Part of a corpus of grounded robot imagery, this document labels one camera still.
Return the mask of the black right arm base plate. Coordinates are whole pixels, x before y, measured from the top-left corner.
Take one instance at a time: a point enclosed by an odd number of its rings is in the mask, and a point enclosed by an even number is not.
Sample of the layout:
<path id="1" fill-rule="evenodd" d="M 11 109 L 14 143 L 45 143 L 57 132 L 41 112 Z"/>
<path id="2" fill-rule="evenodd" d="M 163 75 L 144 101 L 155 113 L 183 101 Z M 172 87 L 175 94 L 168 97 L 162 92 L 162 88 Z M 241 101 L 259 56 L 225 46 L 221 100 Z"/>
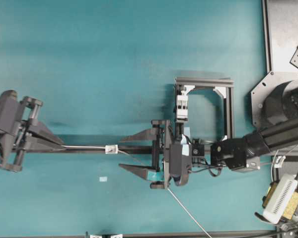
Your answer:
<path id="1" fill-rule="evenodd" d="M 298 117 L 298 73 L 269 72 L 251 91 L 251 106 L 257 129 Z"/>

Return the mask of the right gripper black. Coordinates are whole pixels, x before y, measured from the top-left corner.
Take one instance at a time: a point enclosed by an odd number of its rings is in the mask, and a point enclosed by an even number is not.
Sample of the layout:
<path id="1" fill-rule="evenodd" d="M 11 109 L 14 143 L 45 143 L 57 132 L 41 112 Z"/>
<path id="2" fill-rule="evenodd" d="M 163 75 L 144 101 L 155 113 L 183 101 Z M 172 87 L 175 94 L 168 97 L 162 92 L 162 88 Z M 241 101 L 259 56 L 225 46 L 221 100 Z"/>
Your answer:
<path id="1" fill-rule="evenodd" d="M 154 119 L 151 124 L 154 130 L 152 128 L 143 130 L 134 135 L 126 136 L 119 142 L 152 141 L 152 167 L 128 164 L 119 164 L 119 167 L 144 180 L 155 180 L 150 184 L 151 189 L 168 189 L 171 180 L 169 174 L 170 120 Z"/>

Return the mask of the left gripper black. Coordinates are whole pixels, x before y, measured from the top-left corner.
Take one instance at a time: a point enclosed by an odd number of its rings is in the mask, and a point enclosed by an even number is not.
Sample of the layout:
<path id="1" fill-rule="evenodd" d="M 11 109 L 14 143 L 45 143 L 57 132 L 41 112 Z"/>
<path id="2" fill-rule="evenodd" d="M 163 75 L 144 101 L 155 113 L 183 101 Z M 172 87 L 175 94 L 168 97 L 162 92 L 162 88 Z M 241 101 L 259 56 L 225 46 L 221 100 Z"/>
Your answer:
<path id="1" fill-rule="evenodd" d="M 17 146 L 26 130 L 26 122 L 22 120 L 26 108 L 31 110 L 30 119 L 37 119 L 39 108 L 43 102 L 25 96 L 21 101 L 17 100 L 17 92 L 7 90 L 0 95 L 0 168 L 19 172 L 22 170 L 22 162 L 25 150 L 35 151 L 62 151 L 65 150 L 64 142 L 54 135 L 41 121 L 30 124 L 28 131 L 36 137 L 28 137 L 24 143 L 24 149 L 17 149 L 14 162 L 8 162 L 9 156 Z"/>

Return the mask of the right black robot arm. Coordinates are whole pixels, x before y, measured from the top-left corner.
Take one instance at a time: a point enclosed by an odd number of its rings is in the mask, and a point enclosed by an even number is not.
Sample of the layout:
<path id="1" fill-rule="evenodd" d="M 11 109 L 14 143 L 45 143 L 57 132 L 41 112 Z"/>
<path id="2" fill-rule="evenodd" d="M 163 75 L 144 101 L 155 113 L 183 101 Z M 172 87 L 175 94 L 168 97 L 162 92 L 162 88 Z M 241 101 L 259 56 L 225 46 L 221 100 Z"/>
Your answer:
<path id="1" fill-rule="evenodd" d="M 277 125 L 254 131 L 242 138 L 229 138 L 211 145 L 210 164 L 202 163 L 202 157 L 194 155 L 203 144 L 182 142 L 182 136 L 173 134 L 169 120 L 152 120 L 150 129 L 123 139 L 126 141 L 152 141 L 151 166 L 120 164 L 119 166 L 138 177 L 151 182 L 152 189 L 167 189 L 171 180 L 176 186 L 184 186 L 194 166 L 203 170 L 223 167 L 232 171 L 248 172 L 259 166 L 259 158 L 275 150 L 298 144 L 298 117 Z"/>

